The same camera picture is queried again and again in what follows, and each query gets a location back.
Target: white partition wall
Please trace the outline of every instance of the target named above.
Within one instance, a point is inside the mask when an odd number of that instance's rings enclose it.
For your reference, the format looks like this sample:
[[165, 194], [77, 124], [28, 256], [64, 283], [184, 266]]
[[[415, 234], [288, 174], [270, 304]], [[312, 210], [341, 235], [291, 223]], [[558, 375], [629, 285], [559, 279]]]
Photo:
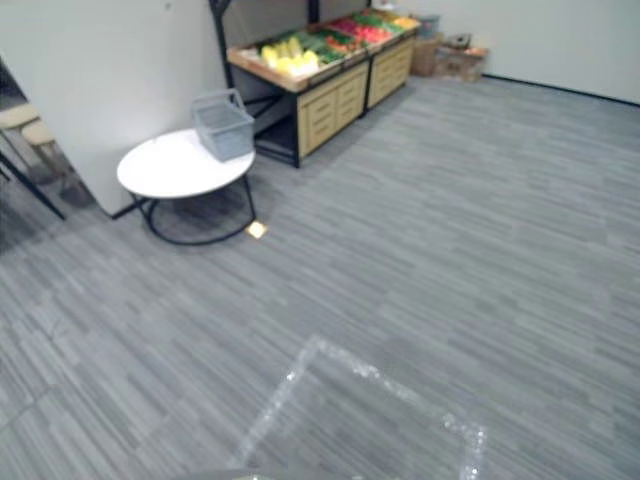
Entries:
[[224, 85], [206, 0], [2, 0], [0, 55], [109, 214], [122, 155]]
[[398, 0], [490, 47], [488, 73], [640, 103], [639, 0]]

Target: black metal frame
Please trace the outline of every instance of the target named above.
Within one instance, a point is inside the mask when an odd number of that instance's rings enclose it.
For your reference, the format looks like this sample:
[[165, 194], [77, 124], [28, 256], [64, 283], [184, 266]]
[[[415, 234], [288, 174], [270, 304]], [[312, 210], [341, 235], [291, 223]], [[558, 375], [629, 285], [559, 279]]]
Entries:
[[7, 167], [7, 170], [9, 170], [13, 174], [13, 176], [18, 179], [20, 183], [22, 183], [25, 187], [27, 187], [27, 189], [33, 194], [33, 196], [35, 196], [38, 200], [40, 200], [40, 202], [45, 207], [47, 207], [58, 218], [60, 218], [60, 220], [65, 219], [62, 212], [58, 210], [58, 208], [51, 202], [51, 200], [49, 200], [49, 198], [44, 193], [42, 193], [42, 191], [38, 187], [36, 187], [36, 185], [29, 179], [29, 177], [27, 177], [24, 173], [20, 171], [18, 167], [16, 167], [13, 163], [11, 163], [11, 161], [2, 152], [0, 152], [0, 164]]
[[[218, 37], [218, 47], [220, 48], [220, 58], [222, 60], [222, 66], [224, 69], [224, 76], [227, 82], [227, 87], [232, 88], [235, 85], [233, 80], [233, 69], [237, 68], [229, 62], [227, 58], [227, 37], [224, 29], [224, 14], [229, 8], [233, 0], [209, 0], [209, 7], [211, 9], [211, 13], [213, 15], [213, 21], [216, 27], [216, 35]], [[320, 3], [321, 0], [307, 0], [307, 22], [308, 23], [318, 23], [320, 21]], [[365, 0], [365, 4], [367, 7], [371, 6], [371, 0]], [[367, 53], [367, 56], [361, 62], [356, 62], [349, 67], [342, 67], [340, 72], [344, 72], [350, 70], [363, 62], [371, 62], [373, 61], [373, 57]], [[256, 140], [256, 151], [265, 156], [271, 157], [275, 160], [280, 160], [286, 163], [289, 163], [296, 168], [300, 168], [300, 151], [299, 151], [299, 140], [298, 140], [298, 97], [307, 91], [317, 88], [322, 85], [324, 82], [329, 81], [335, 77], [335, 75], [331, 75], [326, 79], [323, 79], [321, 82], [315, 83], [309, 88], [305, 89], [301, 92], [289, 92], [283, 88], [277, 87], [271, 82], [266, 81], [264, 78], [255, 75], [252, 72], [247, 70], [242, 70], [243, 73], [248, 74], [249, 76], [259, 80], [260, 82], [267, 83], [271, 87], [275, 88], [279, 94], [278, 95], [269, 95], [261, 98], [256, 98], [253, 100], [248, 100], [245, 102], [246, 105], [253, 105], [257, 103], [266, 102], [259, 110], [253, 113], [253, 117], [258, 118], [264, 115], [267, 111], [269, 111], [273, 106], [280, 102], [280, 100], [285, 99], [290, 102], [290, 113], [284, 118], [276, 121], [275, 123], [268, 125], [267, 127], [262, 128], [255, 132], [255, 140]], [[364, 116], [368, 110], [367, 103], [369, 98], [369, 87], [370, 87], [370, 75], [367, 76], [367, 86], [365, 92], [365, 100], [364, 100], [364, 109], [361, 115]], [[282, 125], [283, 122], [293, 121], [293, 128], [291, 129], [291, 145], [281, 146], [278, 145], [279, 149], [274, 149], [269, 145], [264, 144], [264, 140], [262, 137], [264, 134], [268, 133], [268, 131], [272, 131], [274, 128], [277, 128]]]
[[249, 200], [249, 209], [251, 211], [250, 219], [246, 223], [243, 223], [242, 226], [240, 226], [237, 229], [233, 230], [232, 232], [225, 233], [224, 235], [220, 235], [220, 236], [217, 236], [217, 237], [214, 237], [214, 238], [210, 238], [210, 239], [207, 239], [207, 240], [199, 240], [199, 241], [195, 241], [195, 242], [190, 242], [190, 241], [185, 241], [185, 240], [176, 240], [175, 238], [168, 237], [167, 235], [162, 233], [160, 230], [158, 230], [158, 228], [156, 227], [156, 224], [154, 223], [154, 220], [153, 220], [153, 213], [155, 212], [156, 207], [158, 206], [158, 203], [160, 203], [162, 200], [159, 200], [159, 199], [148, 199], [148, 198], [145, 198], [145, 197], [143, 197], [141, 195], [135, 195], [134, 193], [131, 193], [131, 197], [133, 197], [133, 203], [138, 208], [138, 210], [140, 210], [140, 213], [142, 214], [142, 218], [144, 219], [144, 221], [146, 222], [147, 226], [149, 227], [149, 230], [151, 230], [151, 233], [153, 233], [159, 239], [164, 240], [165, 242], [170, 243], [172, 245], [178, 245], [178, 246], [211, 245], [212, 243], [222, 242], [224, 240], [227, 240], [228, 238], [231, 238], [231, 237], [239, 234], [240, 232], [242, 232], [244, 229], [246, 229], [249, 225], [251, 225], [255, 221], [255, 219], [256, 219], [256, 209], [255, 209], [255, 206], [253, 204], [253, 197], [251, 196], [251, 186], [249, 185], [249, 178], [247, 177], [247, 175], [248, 174], [245, 173], [242, 176], [242, 183], [244, 185], [245, 191], [247, 192], [247, 198]]

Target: gray carpet floor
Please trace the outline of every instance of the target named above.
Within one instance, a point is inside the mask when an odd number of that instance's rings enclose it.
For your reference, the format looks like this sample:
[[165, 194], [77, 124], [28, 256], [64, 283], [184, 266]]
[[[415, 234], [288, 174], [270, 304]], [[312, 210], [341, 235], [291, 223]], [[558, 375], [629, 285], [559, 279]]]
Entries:
[[638, 108], [412, 80], [250, 178], [268, 235], [187, 249], [0, 179], [0, 478], [224, 468], [313, 335], [471, 409], [485, 478], [640, 478]]

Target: produce stand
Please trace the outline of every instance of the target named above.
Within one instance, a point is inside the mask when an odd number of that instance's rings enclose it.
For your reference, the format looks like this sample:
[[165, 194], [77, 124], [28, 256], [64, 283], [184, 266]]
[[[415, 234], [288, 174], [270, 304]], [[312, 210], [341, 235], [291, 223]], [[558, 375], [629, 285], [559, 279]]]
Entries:
[[[320, 0], [308, 0], [306, 29], [255, 45], [227, 48], [223, 17], [231, 1], [209, 0], [227, 85], [235, 86], [238, 69], [269, 87], [273, 94], [245, 100], [247, 105], [260, 106], [252, 113], [256, 119], [286, 105], [281, 118], [256, 128], [256, 151], [265, 156], [299, 168], [302, 158], [407, 80], [418, 26], [393, 27], [384, 35], [378, 35], [375, 27], [361, 26], [393, 18], [393, 14], [369, 10], [370, 0], [363, 2], [367, 9], [362, 12], [324, 24], [318, 24]], [[316, 48], [317, 38], [327, 40], [338, 49], [331, 51], [339, 53], [334, 57], [327, 49]], [[295, 61], [286, 54], [276, 58], [274, 52], [282, 53], [283, 45], [287, 50], [288, 44], [291, 50], [302, 45], [304, 55], [298, 54]]]

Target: table top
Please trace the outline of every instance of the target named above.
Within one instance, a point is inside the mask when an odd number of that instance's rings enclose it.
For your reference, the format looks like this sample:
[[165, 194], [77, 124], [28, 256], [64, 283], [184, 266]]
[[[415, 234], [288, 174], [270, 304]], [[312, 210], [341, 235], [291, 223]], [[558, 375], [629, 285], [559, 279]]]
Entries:
[[223, 188], [244, 175], [255, 152], [225, 162], [216, 159], [194, 129], [148, 140], [118, 165], [118, 180], [128, 191], [147, 198], [187, 198]]

